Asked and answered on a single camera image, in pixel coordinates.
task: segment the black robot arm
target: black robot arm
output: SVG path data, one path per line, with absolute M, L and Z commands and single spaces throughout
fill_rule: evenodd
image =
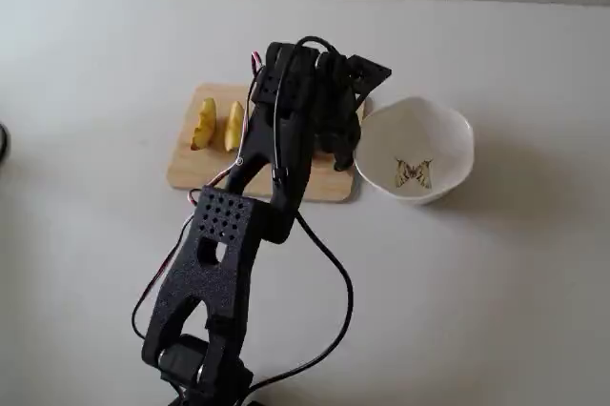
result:
M 247 394 L 253 374 L 239 354 L 258 246 L 262 240 L 280 244 L 287 239 L 315 150 L 333 153 L 338 171 L 352 165 L 360 137 L 356 110 L 391 74 L 332 47 L 325 52 L 303 47 L 308 40 L 268 48 L 256 77 L 241 159 L 224 190 L 201 189 L 187 238 L 159 290 L 142 358 L 184 389 L 184 398 L 173 405 L 232 406 Z M 270 202 L 243 196 L 268 163 L 274 168 Z M 221 261 L 218 243 L 226 245 Z M 208 341 L 182 334 L 200 303 L 208 311 Z

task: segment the wire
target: wire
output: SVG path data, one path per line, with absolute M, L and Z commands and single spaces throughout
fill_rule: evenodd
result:
M 313 368 L 319 362 L 324 360 L 324 358 L 326 358 L 328 355 L 330 355 L 334 349 L 336 349 L 336 347 L 345 337 L 345 334 L 347 333 L 347 330 L 350 327 L 350 322 L 352 321 L 352 315 L 354 313 L 354 285 L 352 283 L 352 279 L 350 278 L 350 275 L 348 274 L 345 267 L 338 260 L 338 258 L 336 258 L 336 256 L 331 252 L 331 250 L 328 247 L 326 247 L 326 245 L 320 240 L 319 237 L 317 237 L 317 235 L 314 233 L 314 230 L 312 230 L 311 227 L 307 224 L 307 222 L 305 221 L 305 219 L 303 218 L 301 213 L 299 213 L 299 212 L 296 213 L 296 220 L 298 221 L 299 225 L 303 228 L 303 231 L 312 239 L 312 241 L 314 241 L 314 244 L 322 251 L 323 254 L 326 255 L 326 257 L 329 260 L 331 260 L 333 265 L 335 265 L 335 267 L 338 269 L 338 271 L 343 276 L 343 280 L 345 280 L 345 287 L 347 288 L 347 311 L 345 313 L 345 319 L 343 320 L 343 325 L 341 326 L 341 330 L 339 331 L 336 338 L 320 355 L 318 355 L 316 358 L 308 361 L 307 363 L 303 363 L 302 365 L 297 366 L 296 368 L 294 368 L 290 371 L 287 371 L 280 375 L 272 376 L 265 380 L 257 382 L 250 389 L 248 389 L 248 392 L 246 392 L 246 395 L 244 395 L 242 398 L 240 398 L 236 402 L 235 406 L 242 406 L 248 396 L 250 396 L 257 390 L 262 389 L 263 387 L 267 387 L 268 385 L 275 384 L 276 382 L 279 382 L 281 380 L 287 379 L 292 376 L 296 376 L 296 375 L 304 372 L 305 370 L 309 370 L 310 368 Z
M 292 48 L 290 54 L 288 55 L 288 60 L 286 61 L 286 65 L 284 66 L 284 68 L 279 76 L 279 83 L 277 84 L 277 93 L 275 94 L 275 102 L 274 102 L 274 155 L 275 155 L 274 167 L 276 170 L 282 169 L 282 162 L 281 162 L 282 154 L 281 154 L 281 149 L 280 149 L 280 145 L 279 145 L 279 116 L 277 115 L 277 111 L 278 111 L 277 107 L 279 105 L 279 99 L 282 95 L 284 85 L 286 83 L 285 82 L 286 78 L 288 77 L 288 71 L 290 70 L 290 67 L 293 64 L 293 61 L 295 60 L 296 53 L 298 52 L 298 50 L 301 47 L 303 47 L 304 44 L 306 44 L 308 42 L 316 42 L 320 46 L 323 46 L 324 48 L 326 48 L 326 50 L 328 52 L 336 53 L 336 49 L 331 44 L 329 44 L 327 41 L 322 39 L 321 37 L 305 36 L 305 37 L 299 39 L 298 41 L 296 41 L 295 46 Z
M 250 55 L 250 64 L 252 66 L 252 74 L 256 77 L 258 69 L 263 66 L 263 60 L 260 59 L 260 54 L 257 51 L 253 51 Z
M 152 277 L 151 282 L 149 282 L 149 285 L 146 286 L 146 289 L 144 289 L 144 292 L 140 296 L 140 299 L 137 300 L 137 303 L 135 303 L 135 306 L 133 307 L 132 328 L 133 328 L 133 332 L 136 335 L 138 335 L 138 337 L 140 339 L 144 339 L 144 335 L 142 335 L 142 333 L 140 333 L 140 331 L 137 329 L 137 326 L 135 324 L 135 317 L 137 315 L 137 312 L 140 309 L 140 306 L 142 306 L 142 303 L 144 302 L 144 300 L 146 299 L 148 294 L 151 292 L 151 289 L 153 288 L 156 281 L 159 280 L 159 277 L 161 277 L 161 275 L 163 275 L 163 273 L 165 272 L 167 267 L 170 265 L 170 262 L 172 261 L 173 256 L 175 255 L 176 251 L 178 250 L 178 247 L 180 247 L 180 244 L 182 243 L 182 238 L 184 237 L 184 232 L 186 232 L 187 227 L 191 224 L 192 220 L 193 220 L 193 215 L 190 215 L 184 221 L 184 223 L 182 224 L 182 229 L 180 230 L 180 235 L 178 236 L 178 240 L 175 242 L 172 249 L 170 250 L 168 255 L 165 257 L 165 260 L 163 260 L 163 263 L 161 263 L 161 266 L 157 270 L 156 274 Z
M 190 189 L 189 193 L 187 194 L 187 199 L 189 200 L 189 202 L 192 205 L 197 206 L 197 200 L 194 199 L 193 192 L 200 192 L 201 193 L 201 189 Z
M 226 169 L 222 170 L 220 173 L 218 173 L 216 175 L 216 177 L 214 179 L 212 179 L 208 185 L 210 187 L 214 187 L 218 184 L 218 182 L 220 182 L 222 179 L 224 179 L 230 172 L 231 169 L 233 168 L 233 166 L 239 166 L 241 165 L 241 161 L 243 160 L 243 158 L 241 157 L 241 151 L 243 149 L 244 146 L 244 140 L 246 138 L 246 133 L 248 132 L 248 121 L 250 120 L 250 100 L 252 98 L 252 93 L 254 91 L 254 86 L 256 85 L 256 78 L 258 77 L 258 74 L 263 70 L 263 67 L 260 67 L 256 73 L 254 74 L 254 77 L 252 79 L 252 82 L 250 83 L 250 87 L 248 88 L 248 96 L 246 97 L 246 109 L 245 109 L 245 114 L 244 114 L 244 119 L 241 123 L 241 139 L 239 141 L 239 149 L 237 149 L 237 156 L 235 157 L 235 161 Z M 189 191 L 189 201 L 191 201 L 191 203 L 196 206 L 196 202 L 193 199 L 193 194 L 192 192 L 194 191 L 198 191 L 199 189 L 191 189 Z
M 258 63 L 260 63 L 260 55 L 258 55 L 257 51 L 253 52 L 252 59 L 253 59 L 253 61 L 256 60 Z M 216 177 L 214 179 L 212 179 L 208 183 L 208 185 L 210 187 L 215 187 L 218 184 L 218 182 L 220 182 L 231 171 L 233 166 L 240 164 L 239 161 L 240 161 L 240 158 L 241 158 L 241 150 L 242 150 L 242 147 L 244 145 L 244 138 L 246 136 L 246 132 L 248 131 L 248 120 L 250 119 L 250 99 L 252 97 L 252 92 L 254 90 L 254 85 L 256 83 L 256 77 L 258 76 L 258 74 L 261 71 L 262 71 L 262 67 L 258 68 L 255 71 L 254 77 L 253 77 L 252 82 L 250 84 L 250 87 L 248 88 L 248 97 L 246 98 L 246 110 L 245 110 L 244 119 L 243 119 L 242 124 L 241 124 L 241 140 L 239 142 L 239 149 L 237 151 L 237 157 L 235 159 L 235 162 L 231 166 L 229 166 L 227 169 L 225 169 L 225 170 L 221 171 L 220 173 L 218 173 L 216 175 Z M 191 204 L 196 206 L 197 205 L 197 201 L 194 199 L 194 196 L 193 196 L 194 192 L 201 192 L 201 189 L 190 189 L 189 192 L 188 192 L 188 196 L 187 197 L 188 197 L 189 201 L 191 202 Z M 182 242 L 182 238 L 184 237 L 184 233 L 186 232 L 186 229 L 187 229 L 187 227 L 189 226 L 189 224 L 191 223 L 192 220 L 193 220 L 193 215 L 189 216 L 184 221 L 184 223 L 182 224 L 182 229 L 180 230 L 180 235 L 178 236 L 178 240 L 176 241 L 175 245 L 172 247 L 170 252 L 165 257 L 165 260 L 163 260 L 163 263 L 161 263 L 161 266 L 157 270 L 157 272 L 154 275 L 154 277 L 152 278 L 152 280 L 149 282 L 149 284 L 144 289 L 144 292 L 140 296 L 140 299 L 138 299 L 137 303 L 133 307 L 133 311 L 132 311 L 132 328 L 133 328 L 133 332 L 140 339 L 144 339 L 145 336 L 137 329 L 137 325 L 135 323 L 135 318 L 137 316 L 137 312 L 139 311 L 140 306 L 142 306 L 142 303 L 144 302 L 146 297 L 149 295 L 149 293 L 153 289 L 154 284 L 161 278 L 161 276 L 163 275 L 165 270 L 167 270 L 168 266 L 172 262 L 173 257 L 175 256 L 176 252 L 178 251 L 178 248 L 180 247 L 180 244 Z

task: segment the tabletop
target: tabletop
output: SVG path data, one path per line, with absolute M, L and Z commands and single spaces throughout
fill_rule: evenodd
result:
M 0 0 L 0 398 L 166 405 L 135 300 L 191 207 L 165 171 L 202 82 L 316 34 L 471 122 L 471 177 L 405 206 L 358 179 L 302 211 L 351 273 L 324 363 L 270 405 L 602 404 L 610 397 L 610 9 L 433 0 Z M 153 301 L 138 323 L 145 327 Z M 295 227 L 261 245 L 242 357 L 256 378 L 317 355 L 340 276 Z M 187 329 L 202 335 L 199 312 Z

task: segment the white bowl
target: white bowl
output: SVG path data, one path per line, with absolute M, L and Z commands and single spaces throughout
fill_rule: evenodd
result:
M 463 182 L 475 162 L 475 137 L 459 112 L 407 98 L 368 115 L 356 167 L 376 188 L 426 204 Z

